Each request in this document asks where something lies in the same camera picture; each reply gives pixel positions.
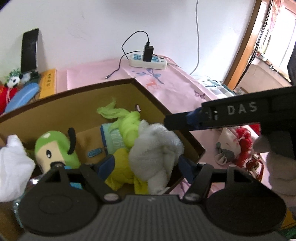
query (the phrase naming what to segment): black toy ear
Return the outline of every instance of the black toy ear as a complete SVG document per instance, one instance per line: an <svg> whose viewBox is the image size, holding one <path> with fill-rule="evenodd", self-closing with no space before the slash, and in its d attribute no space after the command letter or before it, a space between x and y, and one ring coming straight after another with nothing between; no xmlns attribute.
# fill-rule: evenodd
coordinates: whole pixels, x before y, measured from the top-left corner
<svg viewBox="0 0 296 241"><path fill-rule="evenodd" d="M70 148L68 150L68 155L73 154L76 146L76 134L74 128L70 127L68 129L68 136L70 138Z"/></svg>

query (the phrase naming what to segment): wooden door frame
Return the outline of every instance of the wooden door frame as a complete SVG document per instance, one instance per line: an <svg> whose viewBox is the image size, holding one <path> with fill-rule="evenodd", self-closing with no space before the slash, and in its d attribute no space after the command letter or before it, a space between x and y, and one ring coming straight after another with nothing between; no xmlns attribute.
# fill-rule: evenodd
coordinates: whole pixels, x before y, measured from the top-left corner
<svg viewBox="0 0 296 241"><path fill-rule="evenodd" d="M224 84L228 86L231 90L234 90L236 85L238 84L239 78L241 77L245 67L248 64L249 57L252 53L250 51L246 50L246 47L248 46L255 22L257 20L257 16L259 13L259 9L262 2L266 2L267 6L270 4L272 0L256 0L253 12L249 21L249 25L246 29L245 35L243 37L242 43L239 47L239 50L233 60L233 64L230 67L228 74L224 80ZM265 18L268 17L268 7L266 8L265 12Z"/></svg>

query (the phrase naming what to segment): white power strip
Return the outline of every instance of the white power strip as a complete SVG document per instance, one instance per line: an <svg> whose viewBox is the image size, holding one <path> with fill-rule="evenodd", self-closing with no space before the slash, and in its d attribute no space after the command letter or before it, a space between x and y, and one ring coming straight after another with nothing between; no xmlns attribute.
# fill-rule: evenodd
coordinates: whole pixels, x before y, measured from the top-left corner
<svg viewBox="0 0 296 241"><path fill-rule="evenodd" d="M132 54L128 60L129 65L138 68L165 70L168 62L163 57L152 56L151 62L143 61L141 54Z"/></svg>

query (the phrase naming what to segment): table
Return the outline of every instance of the table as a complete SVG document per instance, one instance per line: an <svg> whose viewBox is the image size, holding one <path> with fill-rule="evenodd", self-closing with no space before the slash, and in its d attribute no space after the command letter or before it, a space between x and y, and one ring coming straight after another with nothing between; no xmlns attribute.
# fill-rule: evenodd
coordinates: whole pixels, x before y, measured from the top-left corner
<svg viewBox="0 0 296 241"><path fill-rule="evenodd" d="M106 81L135 78L171 113L192 111L200 107L203 102L217 99L210 90L184 72L180 67L175 66L173 60L166 56L164 57L168 63L172 64L164 71L134 68L129 66L127 60L122 60L120 70L107 80L105 77L118 68L118 59L81 64L58 70L57 93ZM252 138L256 139L258 135L249 126L247 128L251 131ZM226 166L218 165L214 160L214 156L218 154L215 144L220 136L220 132L213 129L193 131L192 134L206 149L200 161L211 164L215 168L226 168ZM269 173L267 168L265 168L262 183L271 188L268 177ZM218 190L223 188L223 185L213 185L213 188Z"/></svg>

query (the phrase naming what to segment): smartphone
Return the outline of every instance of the smartphone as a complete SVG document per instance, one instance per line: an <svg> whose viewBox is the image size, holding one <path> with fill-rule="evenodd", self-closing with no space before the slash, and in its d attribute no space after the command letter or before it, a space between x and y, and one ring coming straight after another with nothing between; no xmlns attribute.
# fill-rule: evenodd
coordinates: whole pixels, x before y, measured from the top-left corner
<svg viewBox="0 0 296 241"><path fill-rule="evenodd" d="M37 42L39 29L25 32L22 36L21 72L27 73L37 69Z"/></svg>

